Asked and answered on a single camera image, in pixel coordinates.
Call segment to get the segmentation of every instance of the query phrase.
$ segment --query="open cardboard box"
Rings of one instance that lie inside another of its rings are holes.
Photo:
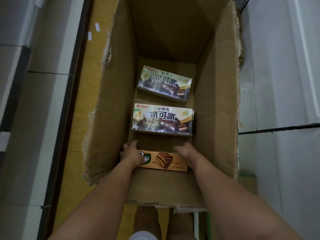
[[[122,145],[133,140],[139,140],[138,149],[165,152],[189,141],[223,173],[238,177],[241,47],[232,0],[119,0],[106,51],[98,103],[82,149],[83,176],[90,184],[117,165]],[[193,78],[187,102],[138,91],[143,65]],[[130,131],[134,103],[193,108],[193,136]],[[137,168],[127,201],[206,208],[192,172]]]

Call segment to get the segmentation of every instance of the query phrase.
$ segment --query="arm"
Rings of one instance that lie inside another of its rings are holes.
[[[215,168],[191,144],[174,150],[192,167],[211,220],[223,239],[301,239],[262,199]]]
[[[121,161],[102,177],[49,240],[116,239],[132,171],[142,163],[137,141],[123,146]]]

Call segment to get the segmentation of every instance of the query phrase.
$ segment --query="left hand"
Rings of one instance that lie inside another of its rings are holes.
[[[132,169],[135,169],[143,162],[143,156],[137,150],[138,141],[135,140],[128,146],[128,143],[123,145],[123,152],[120,153],[121,161],[128,162]]]

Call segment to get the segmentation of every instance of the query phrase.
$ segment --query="leg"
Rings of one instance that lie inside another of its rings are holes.
[[[170,208],[167,240],[196,240],[193,234],[193,222],[190,213],[174,214]]]
[[[148,231],[161,240],[158,210],[154,206],[138,206],[133,224],[134,232]]]

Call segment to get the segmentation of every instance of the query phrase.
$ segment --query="forearm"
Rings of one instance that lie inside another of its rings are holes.
[[[116,239],[133,167],[121,161],[51,236],[54,239]]]
[[[211,219],[225,239],[290,239],[297,237],[290,226],[265,202],[215,168],[201,154],[194,173]]]

